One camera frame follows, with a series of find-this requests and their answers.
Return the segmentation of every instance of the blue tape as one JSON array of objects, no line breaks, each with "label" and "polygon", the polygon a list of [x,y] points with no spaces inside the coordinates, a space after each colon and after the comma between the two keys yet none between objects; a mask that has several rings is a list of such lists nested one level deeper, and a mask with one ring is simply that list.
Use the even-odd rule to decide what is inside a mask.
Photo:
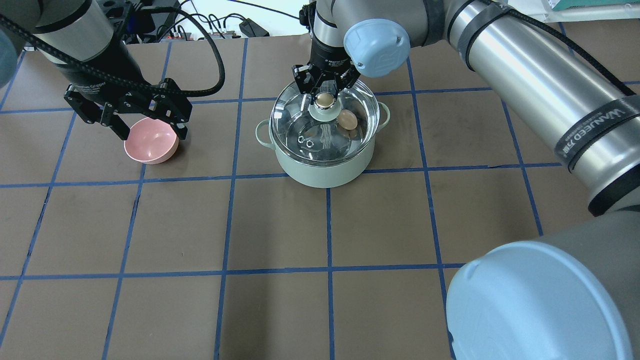
[{"label": "blue tape", "polygon": [[237,162],[238,162],[238,148],[240,142],[240,125],[242,118],[242,103],[244,95],[244,75],[246,71],[246,53],[248,48],[248,39],[244,40],[243,55],[242,55],[242,68],[240,73],[240,91],[238,93],[238,111],[236,118],[236,144],[234,146],[234,163],[231,174],[231,187],[229,189],[229,207],[227,211],[227,231],[225,233],[225,251],[222,259],[222,276],[220,279],[220,295],[218,297],[218,321],[216,322],[216,339],[214,341],[214,360],[220,358],[220,338],[222,335],[222,318],[225,305],[225,288],[227,287],[227,268],[229,261],[229,245],[231,242],[231,225],[232,216],[234,212],[234,195],[236,192],[236,174],[237,174]]},{"label": "blue tape", "polygon": [[[447,288],[445,286],[445,280],[444,280],[444,270],[442,267],[442,254],[440,253],[440,239],[438,238],[438,226],[436,223],[436,215],[435,215],[435,209],[433,207],[433,194],[431,193],[431,180],[429,178],[429,165],[427,163],[427,156],[426,153],[424,151],[424,143],[422,141],[423,137],[422,137],[422,126],[420,125],[420,114],[418,111],[418,100],[417,100],[417,92],[415,91],[415,80],[413,78],[413,69],[411,66],[411,59],[408,58],[406,60],[407,63],[407,68],[409,70],[409,81],[411,84],[411,91],[412,91],[412,98],[413,98],[413,115],[415,116],[415,127],[417,129],[418,132],[418,138],[419,138],[419,142],[420,142],[420,155],[422,156],[422,166],[424,167],[424,183],[426,185],[426,191],[427,191],[427,201],[429,203],[429,217],[431,218],[431,232],[433,233],[433,246],[435,249],[435,254],[436,254],[436,261],[438,263],[438,277],[440,279],[440,294],[442,296],[442,307],[444,309],[444,312],[446,314],[447,312]],[[455,359],[455,354],[453,352],[453,348],[451,346],[451,342],[449,343],[449,351],[451,353],[451,357]]]},{"label": "blue tape", "polygon": [[441,92],[473,92],[473,91],[489,91],[491,88],[454,88],[454,89],[433,89],[433,90],[416,90],[416,94],[437,94]]},{"label": "blue tape", "polygon": [[86,181],[77,183],[54,183],[54,187],[69,187],[69,186],[114,186],[114,185],[133,185],[138,184],[140,180],[123,180],[123,181]]},{"label": "blue tape", "polygon": [[331,189],[326,189],[326,264],[329,309],[329,359],[335,360],[335,329],[333,326],[333,233],[331,216]]},{"label": "blue tape", "polygon": [[385,96],[385,95],[410,95],[411,94],[411,90],[409,91],[381,91],[381,92],[374,92],[373,93],[375,96]]},{"label": "blue tape", "polygon": [[55,113],[60,111],[73,111],[72,108],[55,108],[55,109],[31,109],[31,110],[6,110],[0,111],[2,114],[27,114],[27,113]]},{"label": "blue tape", "polygon": [[107,359],[109,353],[109,345],[111,343],[111,334],[113,333],[113,324],[116,318],[116,312],[118,311],[118,303],[120,302],[120,290],[122,289],[122,279],[124,270],[127,266],[127,259],[129,258],[129,247],[131,246],[131,236],[133,235],[133,228],[136,223],[136,215],[138,214],[138,204],[140,203],[140,196],[142,195],[142,186],[144,185],[146,165],[142,165],[140,168],[140,180],[138,181],[138,192],[136,193],[136,199],[133,202],[133,208],[131,209],[131,218],[129,219],[129,228],[127,230],[127,239],[125,240],[124,251],[122,252],[122,262],[120,262],[120,273],[118,276],[118,284],[116,285],[116,293],[113,297],[113,305],[111,307],[111,315],[109,316],[109,326],[107,327],[107,336],[104,339],[104,348],[102,349],[102,360]]},{"label": "blue tape", "polygon": [[[461,268],[464,263],[444,263],[443,268]],[[384,270],[436,270],[438,264],[396,264],[396,265],[351,265],[351,266],[313,266],[290,268],[261,268],[246,270],[202,270],[184,272],[134,272],[123,274],[54,274],[54,275],[25,275],[22,280],[64,280],[64,279],[129,279],[129,278],[160,278],[160,277],[194,277],[214,275],[257,275],[257,274],[300,274],[319,272],[362,272]],[[19,275],[0,276],[0,281],[15,281]]]},{"label": "blue tape", "polygon": [[[560,27],[560,32],[562,33],[562,35],[566,36],[566,30],[564,29],[564,24],[562,22],[558,22],[558,27]],[[569,49],[569,52],[573,54],[573,49],[570,46],[567,46],[567,48]]]},{"label": "blue tape", "polygon": [[169,69],[169,60],[171,59],[171,48],[173,43],[169,42],[169,45],[166,48],[166,56],[164,57],[164,68],[162,69],[162,76],[160,77],[160,81],[166,78],[166,71]]},{"label": "blue tape", "polygon": [[194,177],[158,177],[144,179],[146,183],[178,183],[181,181],[209,181],[209,180],[230,180],[231,176],[194,176]]},{"label": "blue tape", "polygon": [[244,102],[253,102],[253,101],[276,101],[276,97],[254,97],[253,99],[243,99]]},{"label": "blue tape", "polygon": [[0,189],[12,188],[47,188],[51,183],[35,183],[35,184],[0,184]]},{"label": "blue tape", "polygon": [[538,216],[538,207],[536,206],[536,199],[533,197],[533,192],[531,191],[531,184],[529,183],[529,176],[527,175],[527,167],[524,165],[524,161],[522,160],[522,153],[520,152],[520,146],[518,145],[518,137],[516,135],[515,130],[513,129],[513,123],[511,122],[511,115],[509,114],[509,109],[507,109],[507,104],[502,101],[502,110],[504,111],[504,116],[507,119],[507,125],[509,126],[509,132],[511,133],[511,137],[513,139],[513,146],[516,149],[516,155],[518,156],[518,162],[520,163],[520,168],[522,170],[522,178],[524,179],[524,184],[527,188],[527,195],[529,196],[529,202],[531,203],[531,211],[533,211],[533,219],[536,222],[536,227],[538,228],[538,235],[542,236],[542,223],[540,222],[540,216]]},{"label": "blue tape", "polygon": [[564,165],[560,163],[537,163],[537,164],[524,164],[524,167],[562,167]]},{"label": "blue tape", "polygon": [[420,172],[424,168],[368,168],[363,174],[389,174],[394,172]]},{"label": "blue tape", "polygon": [[23,51],[22,54],[20,55],[20,60],[18,60],[18,65],[16,65],[16,68],[15,68],[15,74],[13,75],[11,80],[9,81],[9,85],[7,85],[7,87],[6,87],[6,92],[4,93],[4,96],[2,98],[2,102],[0,102],[0,110],[2,110],[2,108],[4,108],[4,103],[6,102],[7,98],[9,97],[9,93],[11,92],[11,88],[13,87],[13,83],[15,82],[15,78],[18,76],[18,72],[20,72],[20,67],[22,66],[22,62],[24,61],[24,57],[25,57],[26,54],[27,54],[27,52]]},{"label": "blue tape", "polygon": [[223,104],[227,102],[239,102],[239,99],[220,99],[220,100],[196,100],[191,101],[194,105],[202,105],[202,104]]},{"label": "blue tape", "polygon": [[256,175],[236,175],[236,179],[267,179],[270,177],[289,177],[288,174],[256,174]]},{"label": "blue tape", "polygon": [[33,231],[33,236],[31,237],[31,242],[29,243],[29,251],[27,251],[27,256],[24,260],[24,263],[22,264],[22,272],[20,273],[20,277],[18,278],[18,283],[15,286],[15,291],[13,292],[11,304],[9,305],[9,310],[7,311],[6,318],[4,319],[4,325],[3,325],[2,331],[0,332],[0,347],[2,347],[4,337],[6,336],[6,330],[9,327],[9,321],[11,321],[11,315],[13,314],[13,309],[15,308],[15,303],[18,299],[18,294],[20,293],[20,289],[22,288],[22,282],[24,281],[24,276],[27,273],[27,267],[29,267],[29,262],[31,261],[31,254],[33,253],[33,249],[36,245],[36,240],[38,239],[38,234],[40,233],[40,226],[42,226],[42,219],[44,218],[45,211],[47,211],[47,205],[49,203],[49,199],[51,198],[51,192],[53,191],[53,183],[55,183],[56,176],[58,176],[58,170],[60,169],[60,164],[62,164],[62,158],[64,157],[65,151],[67,150],[67,144],[69,143],[69,137],[71,136],[71,130],[73,129],[75,121],[76,121],[76,114],[74,113],[71,116],[71,121],[69,122],[69,127],[67,128],[67,134],[65,135],[65,139],[62,142],[60,155],[58,155],[58,161],[56,162],[56,168],[53,170],[53,175],[51,176],[51,183],[49,185],[49,189],[47,190],[47,196],[45,197],[44,204],[42,205],[42,210],[40,211],[40,216],[38,217],[38,222],[36,223],[36,227]]}]

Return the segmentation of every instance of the light blue joint cap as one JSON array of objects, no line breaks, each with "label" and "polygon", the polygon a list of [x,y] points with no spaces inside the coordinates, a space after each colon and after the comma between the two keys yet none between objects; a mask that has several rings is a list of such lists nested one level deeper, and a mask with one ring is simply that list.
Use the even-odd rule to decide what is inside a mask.
[{"label": "light blue joint cap", "polygon": [[18,64],[18,55],[13,49],[13,43],[0,29],[0,88],[4,87],[13,77]]},{"label": "light blue joint cap", "polygon": [[409,34],[398,23],[387,19],[369,19],[347,31],[344,48],[362,75],[379,78],[406,61],[411,44]]}]

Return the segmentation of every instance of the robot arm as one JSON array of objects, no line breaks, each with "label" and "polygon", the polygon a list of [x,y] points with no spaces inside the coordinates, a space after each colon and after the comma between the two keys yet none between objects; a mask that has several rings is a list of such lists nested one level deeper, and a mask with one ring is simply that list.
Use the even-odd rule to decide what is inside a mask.
[{"label": "robot arm", "polygon": [[310,19],[310,61],[293,68],[302,93],[339,92],[360,74],[384,76],[411,47],[444,39],[591,190],[594,215],[640,203],[640,97],[523,15],[508,16],[510,7],[486,0],[314,4],[301,11]]},{"label": "robot arm", "polygon": [[[294,67],[296,82],[312,95],[332,83],[312,73],[327,62],[318,49],[328,44],[325,58],[340,54],[340,70],[377,77],[410,47],[448,41],[587,186],[598,216],[461,268],[447,294],[456,357],[639,358],[640,95],[510,11],[486,0],[318,0],[311,60]],[[300,70],[309,72],[302,81]],[[623,270],[613,274],[614,263]]]},{"label": "robot arm", "polygon": [[[168,11],[188,16],[173,8],[144,8],[143,3],[126,2],[124,12],[137,16],[138,20],[151,13]],[[119,113],[141,113],[162,120],[180,139],[185,139],[185,123],[192,109],[187,96],[211,95],[224,84],[224,66],[208,34],[205,37],[218,61],[220,79],[207,90],[182,91],[169,78],[158,85],[145,81],[138,64],[120,41],[129,17],[114,28],[94,0],[9,0],[0,4],[0,14],[2,24],[11,26],[9,31],[0,24],[0,48],[7,49],[0,56],[0,84],[11,78],[24,39],[34,34],[33,40],[49,46],[49,51],[43,47],[47,59],[71,82],[64,99],[85,123],[98,122],[109,127],[122,140],[129,136],[129,127]],[[197,26],[206,33],[201,25]]]}]

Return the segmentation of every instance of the brown egg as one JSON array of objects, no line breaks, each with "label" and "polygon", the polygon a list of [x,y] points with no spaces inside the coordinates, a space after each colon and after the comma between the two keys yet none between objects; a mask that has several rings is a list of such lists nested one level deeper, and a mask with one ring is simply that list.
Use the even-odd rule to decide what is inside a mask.
[{"label": "brown egg", "polygon": [[354,113],[347,109],[343,109],[338,114],[338,124],[347,130],[354,130],[358,127],[358,118]]},{"label": "brown egg", "polygon": [[342,126],[337,126],[336,129],[338,129],[338,133],[340,133],[340,135],[344,136],[347,139],[353,139],[353,137],[351,137],[350,131],[343,128]]}]

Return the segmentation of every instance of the black cable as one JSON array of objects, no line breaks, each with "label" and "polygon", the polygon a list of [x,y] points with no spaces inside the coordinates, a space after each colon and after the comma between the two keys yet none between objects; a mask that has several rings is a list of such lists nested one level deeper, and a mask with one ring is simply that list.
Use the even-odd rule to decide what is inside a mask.
[{"label": "black cable", "polygon": [[192,0],[184,0],[183,2],[181,2],[181,3],[178,5],[178,9],[182,9],[182,6],[183,6],[183,5],[185,5],[186,3],[190,2],[190,1],[192,1]]},{"label": "black cable", "polygon": [[285,12],[281,12],[280,10],[276,10],[276,9],[272,9],[272,8],[267,8],[265,6],[262,5],[258,5],[258,4],[251,4],[251,3],[246,3],[244,1],[240,1],[240,0],[227,0],[227,1],[232,1],[233,3],[239,3],[239,4],[245,4],[245,5],[249,5],[249,6],[255,6],[256,8],[261,8],[261,9],[265,9],[265,10],[269,10],[271,12],[275,12],[275,13],[279,13],[281,15],[285,15],[288,17],[292,17],[293,19],[299,20],[299,18],[297,16],[293,16],[291,14],[285,13]]},{"label": "black cable", "polygon": [[58,50],[57,48],[49,45],[47,42],[44,42],[43,40],[40,40],[39,38],[37,38],[36,36],[34,36],[32,33],[30,33],[28,30],[24,29],[22,26],[16,24],[14,21],[12,21],[11,19],[7,18],[6,16],[4,16],[2,13],[0,13],[0,24],[2,26],[4,26],[5,28],[9,29],[11,32],[15,33],[16,35],[18,35],[19,37],[21,37],[21,39],[29,42],[30,44],[32,44],[33,46],[39,48],[40,50],[44,51],[45,53],[60,59],[62,61],[64,61],[65,63],[75,66],[77,67],[79,70],[86,72],[87,74],[93,75],[96,78],[99,78],[103,81],[107,81],[109,83],[118,85],[118,86],[122,86],[124,88],[130,88],[131,90],[135,90],[141,93],[145,93],[145,94],[152,94],[152,95],[179,95],[179,96],[184,96],[184,97],[203,97],[203,96],[209,96],[212,94],[215,94],[216,92],[220,91],[220,89],[222,88],[222,86],[225,83],[225,66],[222,62],[222,57],[220,56],[220,52],[218,51],[218,48],[216,47],[216,44],[214,43],[213,39],[211,38],[211,36],[209,36],[209,34],[207,33],[207,31],[202,27],[202,25],[193,17],[191,16],[189,13],[181,10],[181,9],[176,9],[176,8],[172,8],[172,7],[160,7],[160,8],[143,8],[140,10],[140,12],[143,13],[178,13],[182,16],[184,16],[185,18],[188,18],[197,28],[198,30],[200,30],[204,35],[205,38],[207,39],[207,42],[209,43],[209,45],[211,46],[211,50],[213,50],[213,53],[216,57],[216,62],[218,63],[218,69],[219,69],[219,73],[220,76],[218,78],[218,82],[211,88],[205,89],[205,90],[176,90],[176,89],[170,89],[170,88],[159,88],[157,86],[152,86],[152,85],[148,85],[148,84],[144,84],[144,83],[138,83],[136,81],[131,81],[128,79],[123,79],[120,78],[118,76],[112,75],[112,74],[108,74],[107,72],[104,72],[100,69],[96,69],[95,67],[92,67],[91,65],[85,64],[83,62],[81,62],[80,60],[66,54],[63,53],[62,51]]},{"label": "black cable", "polygon": [[[492,0],[479,0],[483,4],[490,5]],[[566,35],[562,34],[558,30],[552,28],[551,26],[545,24],[544,22],[533,19],[530,16],[527,16],[516,9],[510,9],[507,12],[508,15],[524,21],[528,24],[531,24],[547,33],[551,34],[556,39],[562,41],[569,48],[573,49],[578,55],[580,55],[583,59],[585,59],[591,66],[593,66],[596,71],[598,71],[606,80],[611,82],[616,88],[618,88],[623,94],[626,96],[635,95],[636,93],[631,90],[627,85],[625,85],[620,79],[618,79],[609,69],[607,69],[604,65],[602,65],[598,60],[596,60],[591,54],[589,54],[585,49],[583,49],[580,45],[576,44],[568,38]]]},{"label": "black cable", "polygon": [[181,34],[182,36],[184,36],[184,41],[189,41],[189,39],[187,38],[187,32],[184,31],[184,28],[182,27],[182,25],[178,25],[178,34]]},{"label": "black cable", "polygon": [[209,22],[213,22],[213,20],[211,20],[212,16],[213,16],[214,19],[216,19],[216,22],[218,23],[218,27],[222,28],[222,25],[220,25],[220,19],[218,19],[218,17],[213,15],[212,13],[209,14]]},{"label": "black cable", "polygon": [[229,19],[229,18],[231,18],[231,19],[240,19],[242,21],[246,20],[246,17],[244,17],[244,16],[242,16],[242,15],[240,15],[238,13],[230,13],[229,15],[227,15],[227,16],[225,16],[223,18],[224,21],[222,22],[222,27],[225,28],[225,29],[227,28],[227,19]]},{"label": "black cable", "polygon": [[214,21],[213,21],[213,20],[211,20],[211,17],[212,17],[212,16],[213,16],[214,18],[216,18],[216,21],[218,22],[218,26],[220,26],[220,20],[218,20],[218,17],[217,17],[217,16],[215,16],[215,15],[213,15],[212,13],[210,13],[210,14],[209,14],[209,24],[211,24],[211,25],[216,29],[216,32],[217,32],[218,34],[220,34],[220,37],[221,37],[221,38],[225,38],[225,36],[224,36],[224,35],[222,35],[222,31],[221,31],[220,29],[218,29],[218,26],[216,26],[216,25],[214,24]]},{"label": "black cable", "polygon": [[[205,16],[205,15],[202,15],[201,13],[193,13],[193,14],[190,14],[190,15],[192,15],[192,16],[199,16],[199,17],[205,17],[205,18],[206,18],[206,16]],[[158,36],[158,34],[157,34],[157,33],[158,33],[158,31],[156,31],[156,39],[157,39],[157,42],[160,42],[160,40],[164,39],[164,37],[167,35],[167,33],[169,33],[169,31],[171,31],[171,29],[172,29],[172,28],[174,28],[175,26],[178,26],[180,23],[182,23],[182,22],[183,22],[183,21],[185,21],[185,20],[187,20],[187,18],[186,18],[186,17],[183,17],[182,19],[180,19],[180,20],[178,20],[178,21],[174,22],[174,23],[173,23],[173,25],[169,26],[169,27],[166,29],[166,31],[165,31],[161,36]],[[211,29],[211,32],[213,32],[213,27],[214,27],[215,25],[212,25],[209,21],[207,21],[207,23],[209,24],[209,27],[210,27],[210,29]],[[158,26],[158,30],[160,30],[163,26],[164,26],[164,25],[160,25],[160,26]]]}]

